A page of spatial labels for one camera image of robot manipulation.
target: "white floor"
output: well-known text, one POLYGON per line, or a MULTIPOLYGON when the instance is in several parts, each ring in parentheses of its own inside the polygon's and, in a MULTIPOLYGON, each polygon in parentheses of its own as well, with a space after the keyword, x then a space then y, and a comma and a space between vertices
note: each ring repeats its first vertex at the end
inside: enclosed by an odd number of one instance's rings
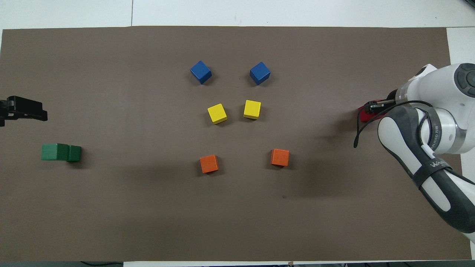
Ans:
MULTIPOLYGON (((0 29, 140 25, 445 27, 451 62, 475 63, 475 9, 463 0, 0 0, 0 29)), ((475 180, 475 149, 461 158, 475 180)))

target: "toy block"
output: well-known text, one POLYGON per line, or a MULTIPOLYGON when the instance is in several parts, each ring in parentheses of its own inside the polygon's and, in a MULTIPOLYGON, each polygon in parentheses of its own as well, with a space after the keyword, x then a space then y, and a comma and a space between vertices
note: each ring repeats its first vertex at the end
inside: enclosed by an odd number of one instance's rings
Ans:
POLYGON ((209 107, 208 113, 213 124, 218 124, 228 119, 228 117, 226 116, 226 112, 224 111, 223 104, 221 103, 209 107))
POLYGON ((68 146, 67 161, 78 162, 81 159, 81 147, 77 145, 68 146))
POLYGON ((201 60, 191 67, 190 71, 200 84, 204 84, 212 76, 211 70, 201 60))
POLYGON ((249 72, 249 75, 251 78, 254 80, 254 82, 259 85, 267 78, 270 76, 270 70, 267 68, 267 66, 263 62, 259 62, 259 64, 255 65, 251 71, 249 72))
POLYGON ((270 157, 270 163, 273 165, 288 166, 289 154, 290 152, 288 150, 274 148, 270 157))
POLYGON ((261 112, 261 103, 258 101, 246 100, 244 105, 244 117, 257 120, 261 112))
POLYGON ((63 143, 46 143, 41 147, 41 160, 65 161, 67 160, 69 147, 63 143))
POLYGON ((199 158, 199 162, 201 164, 201 171, 203 173, 214 172, 219 170, 216 155, 199 158))

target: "green cube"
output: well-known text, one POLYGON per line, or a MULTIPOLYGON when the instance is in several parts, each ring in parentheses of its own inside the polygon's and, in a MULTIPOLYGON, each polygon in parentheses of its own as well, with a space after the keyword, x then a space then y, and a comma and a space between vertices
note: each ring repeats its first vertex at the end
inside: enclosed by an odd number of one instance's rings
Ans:
POLYGON ((67 161, 78 162, 81 159, 81 147, 77 145, 70 145, 67 154, 67 161))
POLYGON ((41 147, 41 160, 65 161, 68 157, 69 146, 63 143, 46 143, 41 147))

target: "brown mat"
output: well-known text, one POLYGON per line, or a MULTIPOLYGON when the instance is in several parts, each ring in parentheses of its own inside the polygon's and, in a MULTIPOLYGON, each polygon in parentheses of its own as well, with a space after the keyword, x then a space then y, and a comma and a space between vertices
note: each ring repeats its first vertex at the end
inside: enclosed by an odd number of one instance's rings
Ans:
MULTIPOLYGON (((355 110, 427 63, 445 29, 132 27, 3 31, 1 97, 49 120, 2 133, 0 260, 469 259, 355 110), (203 86, 189 68, 203 60, 203 86), (249 69, 272 71, 255 86, 249 69), (246 99, 262 102, 257 121, 246 99), (213 125, 207 108, 223 103, 213 125), (43 143, 83 147, 40 160, 43 143), (269 164, 289 149, 290 166, 269 164), (220 170, 200 173, 216 154, 220 170)), ((459 156, 446 159, 460 170, 459 156)))

